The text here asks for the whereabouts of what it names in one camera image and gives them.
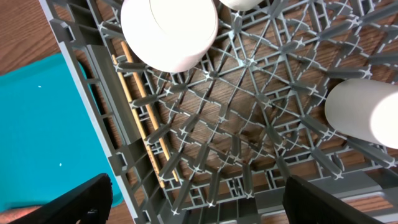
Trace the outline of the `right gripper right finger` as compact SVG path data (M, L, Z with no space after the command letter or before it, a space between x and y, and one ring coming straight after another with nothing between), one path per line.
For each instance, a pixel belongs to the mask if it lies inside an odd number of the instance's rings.
M290 224L381 223L297 175L286 180L282 204Z

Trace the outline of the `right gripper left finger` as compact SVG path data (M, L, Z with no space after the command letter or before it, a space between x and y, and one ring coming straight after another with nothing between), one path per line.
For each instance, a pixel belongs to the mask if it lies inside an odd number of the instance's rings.
M105 224L112 202L111 180L102 173L11 224Z

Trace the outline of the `wooden chopstick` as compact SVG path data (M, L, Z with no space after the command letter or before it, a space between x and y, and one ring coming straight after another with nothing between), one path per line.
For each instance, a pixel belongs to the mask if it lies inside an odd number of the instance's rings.
M125 56L126 56L126 58L127 58L127 61L128 61L129 63L133 63L133 58L132 58L132 56L131 56L131 53L130 53L130 51L129 51L129 48L128 48L128 46L127 46L127 43L125 43L125 41L121 41L121 46L122 46L122 48L123 48L124 54L125 54ZM137 87L138 87L138 89L139 89L139 93L141 94L142 97L146 97L147 94L146 94L146 91L145 91L145 88L144 88L144 84L142 83L139 74L138 74L137 72L133 72L133 77L134 77L134 79L135 79L135 81L136 81ZM152 123L154 129L155 129L155 130L158 130L158 129L159 129L159 123L158 123L158 121L157 121L157 119L156 119L156 117L155 117L155 114L154 114L153 107L152 107L151 103L149 103L149 104L146 105L146 109L147 109L147 112L148 112L148 114L149 114L149 117L150 117L150 120L151 120L151 123ZM169 149L168 149L168 147L166 146L163 137L161 137L161 138L159 139L159 142L160 142L160 145L161 145L162 150L163 150L163 152L164 152L165 158L166 158L167 160L169 160L169 159L170 159ZM173 170L173 171L172 171L172 174L173 174L173 176L174 176L174 179L175 179L177 182L179 182L179 178L178 178L177 172L176 172L175 170Z
M119 80L120 80L120 82L122 84L122 88L123 88L123 91L124 91L124 94L126 96L127 101L129 103L132 103L133 99L132 99L132 96L131 96L131 94L130 94L130 92L128 90L128 87L127 87L127 84L126 84L126 81L124 79L123 74L121 72L117 72L117 74L118 74ZM137 85L139 87L139 93L142 93L144 91L144 86L143 86L142 82L140 81L140 79L138 77L138 74L136 72L134 72L133 73L133 77L134 77L135 81L137 81ZM146 132L145 132L145 130L143 128L143 125L140 122L140 118L139 118L137 110L136 109L132 109L131 113L132 113L132 115L134 117L134 120L135 120L136 125L137 125L138 130L139 130L139 134L141 135L141 138L143 140L145 140L145 138L147 137L146 136ZM156 162L155 156L154 156L150 146L147 145L147 144L144 144L144 145L146 147L146 151L147 151L147 154L149 156L149 159L150 159L150 162L152 164L152 167L154 169L154 172L155 172L155 175L157 177L157 180L159 181L160 187L164 188L165 187L165 182L163 180L161 180L160 177L159 177L159 166L158 166L158 164Z

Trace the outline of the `orange carrot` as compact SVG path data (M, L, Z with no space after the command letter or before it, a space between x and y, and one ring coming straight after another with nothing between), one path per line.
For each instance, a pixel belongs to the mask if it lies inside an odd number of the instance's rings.
M23 216L26 216L26 215L36 211L39 208L40 208L40 206L33 206L33 207L25 207L25 208L15 208L15 209L7 210L5 212L1 212L0 223L7 224L10 222L13 222L14 220L17 220Z

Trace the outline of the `small white cup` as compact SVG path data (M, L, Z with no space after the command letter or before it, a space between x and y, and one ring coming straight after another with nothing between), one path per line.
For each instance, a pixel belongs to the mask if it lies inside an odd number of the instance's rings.
M397 148L397 85L345 80L328 94L325 116L333 129L345 135Z

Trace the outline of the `pink bowl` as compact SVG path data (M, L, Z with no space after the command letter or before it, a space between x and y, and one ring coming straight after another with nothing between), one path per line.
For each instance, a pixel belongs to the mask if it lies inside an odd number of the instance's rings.
M178 73L193 68L211 47L218 13L212 0L125 0L121 27L139 59Z

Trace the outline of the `white medium bowl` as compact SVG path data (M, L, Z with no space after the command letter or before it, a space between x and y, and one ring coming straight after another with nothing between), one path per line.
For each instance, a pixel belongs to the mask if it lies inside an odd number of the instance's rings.
M248 11L260 4L262 0L220 0L220 2L235 11Z

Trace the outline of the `grey dishwasher rack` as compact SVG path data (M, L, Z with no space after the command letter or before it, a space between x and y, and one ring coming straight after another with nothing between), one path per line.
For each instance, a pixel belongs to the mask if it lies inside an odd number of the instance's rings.
M127 61L121 1L40 3L132 219L260 223L283 211L285 181L295 174L396 221L397 151L333 129L324 105L345 79L397 84L397 2L262 1L249 11L214 4L214 44L192 69L167 73L132 50Z

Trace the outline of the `teal plastic tray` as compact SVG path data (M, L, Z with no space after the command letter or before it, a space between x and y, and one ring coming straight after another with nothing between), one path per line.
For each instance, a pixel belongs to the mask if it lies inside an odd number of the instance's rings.
M67 63L55 54L1 77L1 210L44 205L111 173Z

